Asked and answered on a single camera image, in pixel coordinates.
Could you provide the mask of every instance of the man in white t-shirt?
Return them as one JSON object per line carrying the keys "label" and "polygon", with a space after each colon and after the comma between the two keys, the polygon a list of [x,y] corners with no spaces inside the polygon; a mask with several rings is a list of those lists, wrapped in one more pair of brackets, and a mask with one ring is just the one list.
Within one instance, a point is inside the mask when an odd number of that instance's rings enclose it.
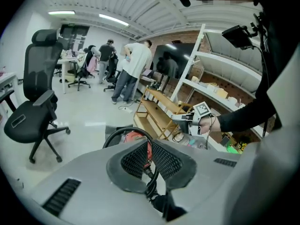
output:
{"label": "man in white t-shirt", "polygon": [[117,99],[120,96],[122,89],[126,85],[126,91],[123,98],[124,104],[127,104],[131,92],[135,86],[137,79],[140,77],[144,67],[150,68],[152,56],[150,47],[152,42],[150,40],[145,41],[143,44],[131,43],[125,46],[125,53],[128,63],[124,64],[123,71],[121,72],[116,89],[112,96],[112,103],[116,104]]}

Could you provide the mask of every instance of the white t-shirt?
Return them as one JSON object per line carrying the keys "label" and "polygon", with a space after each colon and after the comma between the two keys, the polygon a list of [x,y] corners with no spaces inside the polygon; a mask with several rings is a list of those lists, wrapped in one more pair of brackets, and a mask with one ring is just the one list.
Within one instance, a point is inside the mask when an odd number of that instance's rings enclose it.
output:
{"label": "white t-shirt", "polygon": [[140,43],[130,43],[126,47],[132,52],[131,61],[124,64],[123,70],[129,75],[139,78],[144,67],[150,68],[151,66],[151,51],[146,45]]}

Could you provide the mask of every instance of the green object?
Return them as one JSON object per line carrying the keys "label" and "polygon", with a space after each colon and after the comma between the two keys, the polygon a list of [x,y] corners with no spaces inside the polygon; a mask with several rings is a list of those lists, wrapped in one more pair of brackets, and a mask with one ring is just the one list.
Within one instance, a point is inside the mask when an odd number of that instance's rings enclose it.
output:
{"label": "green object", "polygon": [[230,153],[238,154],[238,151],[233,146],[228,146],[227,151]]}

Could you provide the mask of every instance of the red object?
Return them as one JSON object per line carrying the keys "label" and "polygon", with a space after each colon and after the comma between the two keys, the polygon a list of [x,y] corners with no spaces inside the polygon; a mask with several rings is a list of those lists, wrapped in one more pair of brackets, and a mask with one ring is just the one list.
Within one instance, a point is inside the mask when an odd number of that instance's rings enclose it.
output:
{"label": "red object", "polygon": [[[124,142],[128,143],[128,142],[133,142],[136,140],[143,140],[143,139],[146,140],[147,137],[143,136],[142,134],[137,133],[137,132],[130,132],[126,135]],[[146,163],[144,168],[149,167],[151,165],[151,162],[152,162],[152,147],[151,147],[150,142],[148,141],[148,162]]]}

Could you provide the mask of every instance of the chair headrest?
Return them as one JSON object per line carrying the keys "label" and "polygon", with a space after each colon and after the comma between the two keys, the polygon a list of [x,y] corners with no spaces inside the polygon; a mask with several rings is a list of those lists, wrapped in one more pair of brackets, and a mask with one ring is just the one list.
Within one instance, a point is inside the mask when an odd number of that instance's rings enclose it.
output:
{"label": "chair headrest", "polygon": [[37,46],[51,46],[57,41],[57,29],[42,29],[32,36],[32,43]]}

